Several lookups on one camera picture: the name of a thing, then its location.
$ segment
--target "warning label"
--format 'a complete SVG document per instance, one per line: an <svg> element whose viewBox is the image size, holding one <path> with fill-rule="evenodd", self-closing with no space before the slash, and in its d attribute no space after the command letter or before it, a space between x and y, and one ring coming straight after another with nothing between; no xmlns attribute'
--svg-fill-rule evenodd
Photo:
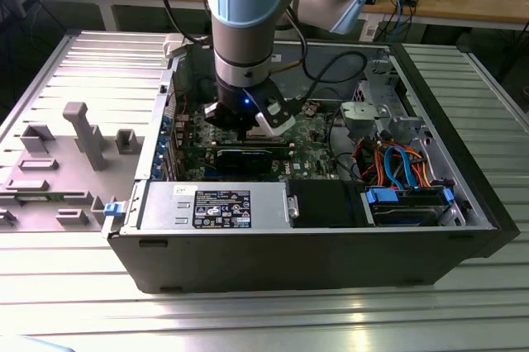
<svg viewBox="0 0 529 352"><path fill-rule="evenodd" d="M251 228L250 191L197 191L193 226Z"/></svg>

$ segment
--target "blue connector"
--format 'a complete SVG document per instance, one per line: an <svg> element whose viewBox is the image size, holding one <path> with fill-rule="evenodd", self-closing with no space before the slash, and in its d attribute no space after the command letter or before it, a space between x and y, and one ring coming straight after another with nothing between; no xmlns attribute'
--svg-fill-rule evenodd
<svg viewBox="0 0 529 352"><path fill-rule="evenodd" d="M158 178L160 176L160 168L153 164L152 168L150 169L150 175L155 178Z"/></svg>
<svg viewBox="0 0 529 352"><path fill-rule="evenodd" d="M163 159L164 157L162 155L155 155L155 160L153 160L153 163L157 165L161 165Z"/></svg>
<svg viewBox="0 0 529 352"><path fill-rule="evenodd" d="M390 188L371 188L367 193L367 203L398 203L397 191Z"/></svg>
<svg viewBox="0 0 529 352"><path fill-rule="evenodd" d="M167 117L166 115L162 116L162 126L167 127L171 126L171 118Z"/></svg>

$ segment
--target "electronic components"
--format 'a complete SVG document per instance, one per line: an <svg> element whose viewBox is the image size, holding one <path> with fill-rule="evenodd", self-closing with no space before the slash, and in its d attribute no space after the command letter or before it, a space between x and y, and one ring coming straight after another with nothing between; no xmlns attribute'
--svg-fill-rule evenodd
<svg viewBox="0 0 529 352"><path fill-rule="evenodd" d="M326 129L323 113L299 114L296 125L282 136L268 137L254 127L246 132L244 140L239 140L234 131L209 124L202 114L185 118L177 115L176 119L162 165L169 170L168 180L272 182L337 178L336 169L329 166L323 139Z"/></svg>
<svg viewBox="0 0 529 352"><path fill-rule="evenodd" d="M215 167L221 174L267 174L272 169L273 154L267 150L220 150Z"/></svg>

